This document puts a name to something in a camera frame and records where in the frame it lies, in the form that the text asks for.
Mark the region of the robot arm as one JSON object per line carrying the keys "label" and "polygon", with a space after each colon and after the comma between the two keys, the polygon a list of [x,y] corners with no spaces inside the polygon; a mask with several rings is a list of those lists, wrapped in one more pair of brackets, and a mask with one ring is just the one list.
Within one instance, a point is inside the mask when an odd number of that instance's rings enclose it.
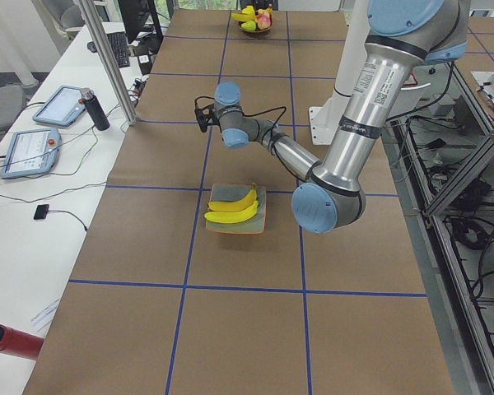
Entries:
{"label": "robot arm", "polygon": [[366,208],[359,175],[411,71],[422,64],[452,62],[463,56],[468,1],[371,1],[366,61],[323,160],[309,153],[271,121],[247,117],[240,88],[220,83],[211,118],[229,148],[257,142],[303,183],[293,193],[296,222],[321,234],[353,223]]}

